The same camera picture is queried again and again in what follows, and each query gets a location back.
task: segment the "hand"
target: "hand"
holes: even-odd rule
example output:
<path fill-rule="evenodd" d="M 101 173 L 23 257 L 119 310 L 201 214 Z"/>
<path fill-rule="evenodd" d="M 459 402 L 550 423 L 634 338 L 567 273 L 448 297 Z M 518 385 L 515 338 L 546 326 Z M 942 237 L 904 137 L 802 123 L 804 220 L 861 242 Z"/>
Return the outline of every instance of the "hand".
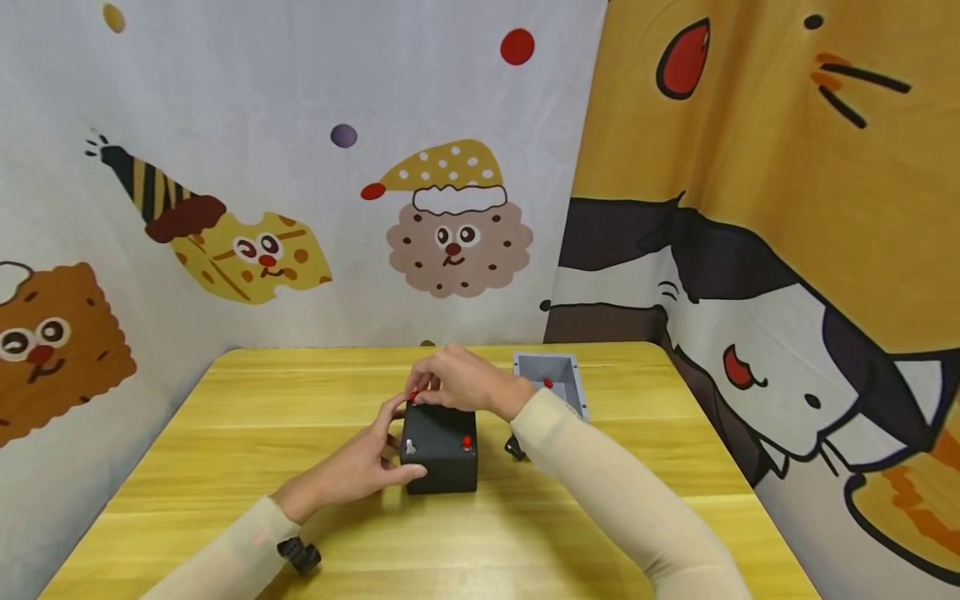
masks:
<path fill-rule="evenodd" d="M 462 411 L 487 410 L 513 420 L 537 392 L 523 377 L 504 372 L 459 344 L 417 361 L 406 392 L 417 404 L 441 404 Z"/>
<path fill-rule="evenodd" d="M 398 466 L 383 456 L 386 446 L 399 450 L 389 433 L 391 421 L 403 418 L 399 406 L 408 398 L 394 396 L 380 405 L 370 425 L 317 465 L 284 483 L 274 502 L 287 517 L 302 525 L 326 504 L 344 504 L 365 498 L 388 486 L 404 486 L 426 474 L 423 465 Z"/>

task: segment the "cartoon backdrop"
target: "cartoon backdrop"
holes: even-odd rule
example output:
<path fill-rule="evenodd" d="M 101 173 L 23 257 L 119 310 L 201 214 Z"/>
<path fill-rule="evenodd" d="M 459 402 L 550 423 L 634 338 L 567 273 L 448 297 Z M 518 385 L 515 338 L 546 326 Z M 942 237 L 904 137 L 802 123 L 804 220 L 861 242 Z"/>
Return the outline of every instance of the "cartoon backdrop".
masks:
<path fill-rule="evenodd" d="M 539 340 L 606 8 L 0 2 L 0 597 L 227 349 Z"/>
<path fill-rule="evenodd" d="M 612 0 L 540 305 L 664 347 L 827 598 L 960 592 L 958 26 Z"/>

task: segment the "gray box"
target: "gray box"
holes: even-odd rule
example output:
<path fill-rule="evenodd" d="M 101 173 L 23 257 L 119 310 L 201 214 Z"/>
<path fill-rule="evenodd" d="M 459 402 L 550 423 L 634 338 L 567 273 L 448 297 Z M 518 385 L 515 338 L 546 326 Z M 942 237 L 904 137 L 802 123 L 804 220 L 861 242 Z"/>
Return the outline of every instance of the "gray box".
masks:
<path fill-rule="evenodd" d="M 514 352 L 514 374 L 526 377 L 537 388 L 545 387 L 543 382 L 549 379 L 553 384 L 550 391 L 573 407 L 584 422 L 590 421 L 587 410 L 587 398 L 584 385 L 580 381 L 580 366 L 573 354 L 552 352 Z M 503 449 L 519 461 L 526 458 L 516 436 L 504 444 Z"/>

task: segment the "black connector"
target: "black connector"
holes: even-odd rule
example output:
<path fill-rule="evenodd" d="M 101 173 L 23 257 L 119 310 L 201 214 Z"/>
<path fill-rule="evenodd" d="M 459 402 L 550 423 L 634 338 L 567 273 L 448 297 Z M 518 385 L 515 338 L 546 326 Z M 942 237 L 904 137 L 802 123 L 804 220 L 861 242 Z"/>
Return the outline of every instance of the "black connector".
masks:
<path fill-rule="evenodd" d="M 518 461 L 522 461 L 527 458 L 527 453 L 520 448 L 520 442 L 517 440 L 516 436 L 510 436 L 510 439 L 507 440 L 507 443 L 503 445 L 503 449 Z"/>
<path fill-rule="evenodd" d="M 317 546 L 312 543 L 304 546 L 303 540 L 299 537 L 290 538 L 277 544 L 276 551 L 293 565 L 301 577 L 306 577 L 323 559 Z"/>

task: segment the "beige sleeve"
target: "beige sleeve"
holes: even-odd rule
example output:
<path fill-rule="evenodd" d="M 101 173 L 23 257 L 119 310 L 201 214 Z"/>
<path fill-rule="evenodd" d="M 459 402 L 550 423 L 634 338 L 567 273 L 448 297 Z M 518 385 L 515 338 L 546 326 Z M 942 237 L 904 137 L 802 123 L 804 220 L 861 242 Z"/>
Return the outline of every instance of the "beige sleeve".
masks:
<path fill-rule="evenodd" d="M 552 392 L 537 392 L 511 426 L 534 466 L 643 569 L 659 600 L 751 597 L 730 552 L 686 503 Z"/>
<path fill-rule="evenodd" d="M 285 563 L 276 545 L 299 533 L 300 526 L 288 519 L 270 496 L 264 496 L 143 598 L 253 600 Z"/>

